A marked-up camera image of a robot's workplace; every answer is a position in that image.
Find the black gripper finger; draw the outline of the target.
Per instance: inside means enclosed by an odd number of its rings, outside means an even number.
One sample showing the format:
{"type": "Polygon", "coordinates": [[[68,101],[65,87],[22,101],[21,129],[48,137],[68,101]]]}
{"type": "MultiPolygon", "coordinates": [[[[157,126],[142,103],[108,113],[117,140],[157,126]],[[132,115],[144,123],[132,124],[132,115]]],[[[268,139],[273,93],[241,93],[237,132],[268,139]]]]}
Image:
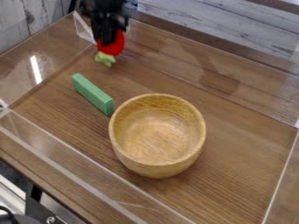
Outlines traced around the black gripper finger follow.
{"type": "Polygon", "coordinates": [[[90,29],[94,41],[98,41],[101,35],[101,17],[90,17],[90,29]]]}
{"type": "Polygon", "coordinates": [[[100,21],[100,42],[102,46],[109,45],[117,35],[117,31],[122,30],[124,22],[121,17],[104,17],[100,21]]]}

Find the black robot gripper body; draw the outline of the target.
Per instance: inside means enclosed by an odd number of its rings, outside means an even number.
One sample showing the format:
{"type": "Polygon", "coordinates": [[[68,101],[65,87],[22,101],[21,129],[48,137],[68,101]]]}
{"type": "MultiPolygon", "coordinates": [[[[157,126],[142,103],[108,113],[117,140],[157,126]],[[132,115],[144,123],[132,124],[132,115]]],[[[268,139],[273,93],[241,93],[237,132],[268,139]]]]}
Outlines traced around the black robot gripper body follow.
{"type": "Polygon", "coordinates": [[[128,29],[130,10],[136,8],[136,0],[82,0],[82,14],[89,17],[122,18],[124,28],[128,29]]]}

